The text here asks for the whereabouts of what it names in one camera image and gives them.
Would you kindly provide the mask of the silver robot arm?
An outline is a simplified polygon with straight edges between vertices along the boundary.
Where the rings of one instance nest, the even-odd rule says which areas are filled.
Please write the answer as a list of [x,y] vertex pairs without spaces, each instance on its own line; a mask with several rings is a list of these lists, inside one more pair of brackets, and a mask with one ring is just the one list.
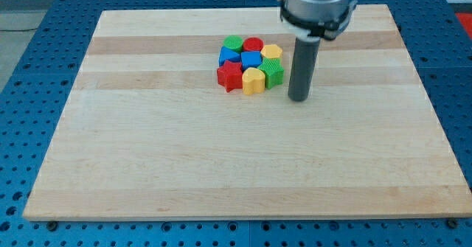
[[305,42],[332,41],[346,30],[356,0],[278,0],[280,20]]

